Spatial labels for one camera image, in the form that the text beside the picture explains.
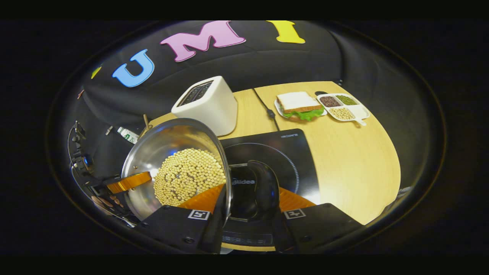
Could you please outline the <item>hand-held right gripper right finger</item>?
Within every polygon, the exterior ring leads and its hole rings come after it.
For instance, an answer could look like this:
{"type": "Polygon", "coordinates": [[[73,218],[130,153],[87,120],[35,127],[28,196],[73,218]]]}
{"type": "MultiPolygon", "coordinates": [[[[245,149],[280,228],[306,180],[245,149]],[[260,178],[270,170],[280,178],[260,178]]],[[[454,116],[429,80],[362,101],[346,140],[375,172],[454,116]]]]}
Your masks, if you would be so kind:
{"type": "Polygon", "coordinates": [[[364,225],[327,202],[315,205],[279,188],[279,205],[271,222],[274,246],[286,254],[335,252],[355,242],[364,225]]]}

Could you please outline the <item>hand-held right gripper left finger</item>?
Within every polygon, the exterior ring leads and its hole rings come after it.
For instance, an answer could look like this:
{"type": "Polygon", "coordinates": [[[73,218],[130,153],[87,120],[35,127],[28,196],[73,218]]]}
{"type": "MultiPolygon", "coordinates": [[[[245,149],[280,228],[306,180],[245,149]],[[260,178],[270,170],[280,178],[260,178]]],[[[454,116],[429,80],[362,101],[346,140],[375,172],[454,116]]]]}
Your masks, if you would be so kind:
{"type": "Polygon", "coordinates": [[[212,188],[214,210],[197,210],[165,205],[138,225],[138,232],[154,242],[152,247],[170,254],[218,254],[227,218],[228,188],[212,188]]]}

